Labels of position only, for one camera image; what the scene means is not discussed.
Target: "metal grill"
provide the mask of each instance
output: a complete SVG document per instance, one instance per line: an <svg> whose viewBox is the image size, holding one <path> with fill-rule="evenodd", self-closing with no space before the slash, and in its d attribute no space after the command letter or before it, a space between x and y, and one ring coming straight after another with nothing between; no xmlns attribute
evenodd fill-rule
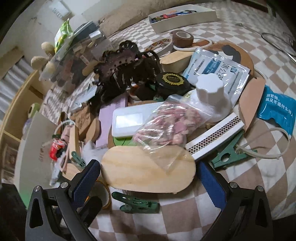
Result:
<svg viewBox="0 0 296 241"><path fill-rule="evenodd" d="M221 137L223 134L225 134L227 131L229 131L231 128L233 128L236 124L240 122L240 118L236 116L234 119L232 119L230 122L228 122L225 126L221 127L219 130L215 131L213 134L202 140L201 142L195 144L194 146L190 147L188 151L190 154L194 154L198 152L199 150L203 149L207 145L211 144L215 140L217 140L219 137Z"/></svg>

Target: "sign on wall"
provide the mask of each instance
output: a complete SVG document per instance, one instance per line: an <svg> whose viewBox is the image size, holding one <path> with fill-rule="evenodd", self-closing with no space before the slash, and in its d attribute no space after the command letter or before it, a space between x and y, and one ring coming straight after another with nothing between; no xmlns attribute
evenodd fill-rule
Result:
<svg viewBox="0 0 296 241"><path fill-rule="evenodd" d="M58 18L65 18L71 13L60 1L52 3L49 7Z"/></svg>

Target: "green tape roll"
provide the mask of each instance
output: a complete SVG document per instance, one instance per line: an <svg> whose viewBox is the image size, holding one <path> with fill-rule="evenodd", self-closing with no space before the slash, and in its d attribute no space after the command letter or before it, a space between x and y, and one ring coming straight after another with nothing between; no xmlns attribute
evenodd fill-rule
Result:
<svg viewBox="0 0 296 241"><path fill-rule="evenodd" d="M39 111L39 110L40 110L40 104L39 103L32 104L30 109L28 110L28 118L33 118L36 111Z"/></svg>

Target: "screw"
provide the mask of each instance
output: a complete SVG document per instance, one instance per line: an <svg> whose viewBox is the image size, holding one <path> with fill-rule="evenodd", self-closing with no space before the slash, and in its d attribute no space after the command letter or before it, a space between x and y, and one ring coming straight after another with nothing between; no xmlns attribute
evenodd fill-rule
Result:
<svg viewBox="0 0 296 241"><path fill-rule="evenodd" d="M261 187L261 186L258 186L257 189L258 189L259 192L263 192L264 191L264 188Z"/></svg>
<svg viewBox="0 0 296 241"><path fill-rule="evenodd" d="M237 183L235 183L235 182L231 182L231 183L229 183L229 185L230 185L232 188L237 188Z"/></svg>
<svg viewBox="0 0 296 241"><path fill-rule="evenodd" d="M40 188L41 188L40 186L36 186L36 187L34 187L34 191L38 192L40 190Z"/></svg>
<svg viewBox="0 0 296 241"><path fill-rule="evenodd" d="M67 182L64 182L61 184L61 188L66 188L68 186L68 183Z"/></svg>

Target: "curtain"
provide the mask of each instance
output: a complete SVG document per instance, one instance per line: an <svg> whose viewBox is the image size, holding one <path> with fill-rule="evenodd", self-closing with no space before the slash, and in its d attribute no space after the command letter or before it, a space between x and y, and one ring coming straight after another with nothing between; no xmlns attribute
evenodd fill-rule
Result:
<svg viewBox="0 0 296 241"><path fill-rule="evenodd" d="M31 66L21 58L0 80L0 123L17 91L32 72Z"/></svg>

